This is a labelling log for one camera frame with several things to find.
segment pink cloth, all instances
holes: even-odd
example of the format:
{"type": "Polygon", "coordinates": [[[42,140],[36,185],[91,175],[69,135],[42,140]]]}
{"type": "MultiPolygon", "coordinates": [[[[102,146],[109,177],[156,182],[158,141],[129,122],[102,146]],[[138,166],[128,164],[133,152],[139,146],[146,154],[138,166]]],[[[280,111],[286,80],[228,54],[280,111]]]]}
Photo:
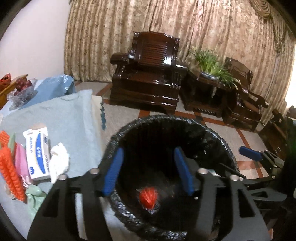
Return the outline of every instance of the pink cloth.
{"type": "Polygon", "coordinates": [[[15,169],[17,174],[22,178],[23,186],[28,188],[33,181],[30,178],[28,170],[26,150],[19,143],[17,143],[17,149],[15,151],[15,169]]]}

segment beige patterned curtain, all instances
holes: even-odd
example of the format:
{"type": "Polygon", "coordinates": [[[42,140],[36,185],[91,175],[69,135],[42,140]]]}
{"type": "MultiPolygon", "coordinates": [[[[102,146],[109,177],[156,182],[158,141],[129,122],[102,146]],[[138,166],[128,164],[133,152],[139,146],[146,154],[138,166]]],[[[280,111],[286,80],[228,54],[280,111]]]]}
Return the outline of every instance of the beige patterned curtain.
{"type": "Polygon", "coordinates": [[[253,71],[253,92],[283,111],[294,56],[294,38],[266,0],[74,0],[65,41],[65,73],[75,80],[111,81],[110,57],[127,52],[135,31],[180,38],[178,57],[191,47],[216,50],[253,71]]]}

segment trash can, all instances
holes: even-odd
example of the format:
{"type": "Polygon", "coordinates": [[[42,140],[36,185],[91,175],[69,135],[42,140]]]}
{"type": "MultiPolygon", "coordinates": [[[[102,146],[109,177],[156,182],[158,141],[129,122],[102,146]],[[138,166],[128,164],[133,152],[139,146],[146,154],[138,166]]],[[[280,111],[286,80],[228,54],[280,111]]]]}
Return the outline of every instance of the trash can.
{"type": "Polygon", "coordinates": [[[228,144],[212,129],[187,118],[155,115],[135,120],[121,128],[106,148],[99,168],[113,159],[118,147],[124,161],[109,200],[125,226],[147,240],[184,240],[195,225],[198,200],[182,189],[173,160],[181,147],[200,167],[218,171],[223,163],[238,171],[228,144]],[[139,201],[144,188],[157,191],[153,209],[139,201]]]}

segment silver bolt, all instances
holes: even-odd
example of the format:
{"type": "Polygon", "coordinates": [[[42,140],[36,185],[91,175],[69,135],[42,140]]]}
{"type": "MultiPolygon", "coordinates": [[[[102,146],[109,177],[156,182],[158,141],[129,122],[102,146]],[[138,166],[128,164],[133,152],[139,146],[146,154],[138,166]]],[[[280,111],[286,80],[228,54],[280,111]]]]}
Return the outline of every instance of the silver bolt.
{"type": "Polygon", "coordinates": [[[233,181],[238,181],[239,180],[239,177],[237,175],[231,175],[229,178],[231,180],[233,180],[233,181]]]}
{"type": "Polygon", "coordinates": [[[65,181],[67,178],[68,178],[68,177],[67,177],[66,174],[61,174],[61,175],[59,176],[59,180],[60,180],[60,181],[65,181]]]}
{"type": "Polygon", "coordinates": [[[209,171],[208,171],[207,169],[205,169],[205,168],[199,168],[199,169],[197,170],[197,172],[200,173],[200,174],[205,175],[205,174],[207,174],[209,171]]]}
{"type": "Polygon", "coordinates": [[[94,168],[90,169],[89,172],[91,174],[98,174],[99,173],[99,169],[97,167],[94,167],[94,168]]]}

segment cardboard box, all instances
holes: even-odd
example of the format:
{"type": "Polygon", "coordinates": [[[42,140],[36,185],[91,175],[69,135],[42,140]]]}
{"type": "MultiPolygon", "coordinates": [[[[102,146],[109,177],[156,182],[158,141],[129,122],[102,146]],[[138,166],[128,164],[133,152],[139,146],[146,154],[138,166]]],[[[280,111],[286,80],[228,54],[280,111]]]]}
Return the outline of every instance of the cardboard box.
{"type": "Polygon", "coordinates": [[[50,178],[47,127],[37,130],[30,129],[25,131],[23,135],[26,138],[27,163],[31,179],[44,180],[50,178]]]}

